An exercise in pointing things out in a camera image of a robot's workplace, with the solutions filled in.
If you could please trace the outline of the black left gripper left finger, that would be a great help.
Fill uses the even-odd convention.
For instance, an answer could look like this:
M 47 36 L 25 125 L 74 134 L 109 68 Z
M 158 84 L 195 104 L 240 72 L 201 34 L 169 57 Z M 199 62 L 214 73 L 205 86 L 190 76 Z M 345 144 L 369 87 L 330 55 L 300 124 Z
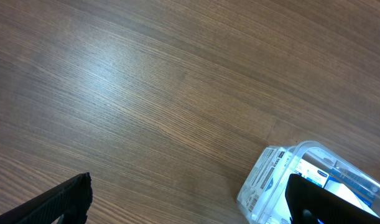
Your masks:
M 85 224 L 93 201 L 91 176 L 78 174 L 43 194 L 0 215 L 0 223 Z

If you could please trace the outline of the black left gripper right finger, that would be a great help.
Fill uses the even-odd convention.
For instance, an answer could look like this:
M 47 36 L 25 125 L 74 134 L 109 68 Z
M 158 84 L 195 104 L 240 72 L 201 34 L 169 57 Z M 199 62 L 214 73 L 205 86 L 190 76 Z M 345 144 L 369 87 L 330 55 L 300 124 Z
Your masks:
M 297 174 L 289 175 L 285 199 L 292 224 L 380 224 L 380 218 Z

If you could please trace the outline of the white medicine box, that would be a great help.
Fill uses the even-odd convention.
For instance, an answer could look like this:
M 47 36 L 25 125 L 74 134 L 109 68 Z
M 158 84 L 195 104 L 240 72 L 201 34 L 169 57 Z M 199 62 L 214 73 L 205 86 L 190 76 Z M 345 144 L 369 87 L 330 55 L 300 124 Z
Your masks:
M 301 175 L 304 179 L 307 179 L 319 187 L 324 187 L 329 174 L 324 170 L 319 169 L 317 166 L 309 162 L 308 159 L 302 158 L 299 160 L 294 173 Z M 285 189 L 281 193 L 278 202 L 276 203 L 270 218 L 268 219 L 268 224 L 290 224 L 290 210 L 285 199 Z

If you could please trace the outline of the blue lozenge box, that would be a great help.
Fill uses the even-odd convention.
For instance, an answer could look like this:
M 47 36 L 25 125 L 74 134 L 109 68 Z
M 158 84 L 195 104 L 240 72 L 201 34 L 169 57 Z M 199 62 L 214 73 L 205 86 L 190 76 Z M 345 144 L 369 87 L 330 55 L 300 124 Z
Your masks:
M 354 172 L 339 168 L 332 169 L 328 180 L 345 184 L 369 208 L 372 208 L 375 194 L 371 191 L 372 183 L 356 175 Z

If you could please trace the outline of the white Panadol box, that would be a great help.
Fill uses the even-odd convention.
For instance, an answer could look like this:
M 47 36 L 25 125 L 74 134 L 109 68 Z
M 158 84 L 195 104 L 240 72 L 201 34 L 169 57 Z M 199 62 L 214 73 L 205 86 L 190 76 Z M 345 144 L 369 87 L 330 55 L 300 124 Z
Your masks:
M 379 218 L 379 216 L 370 208 L 369 203 L 365 203 L 361 197 L 349 189 L 345 184 L 329 180 L 324 186 L 324 189 Z

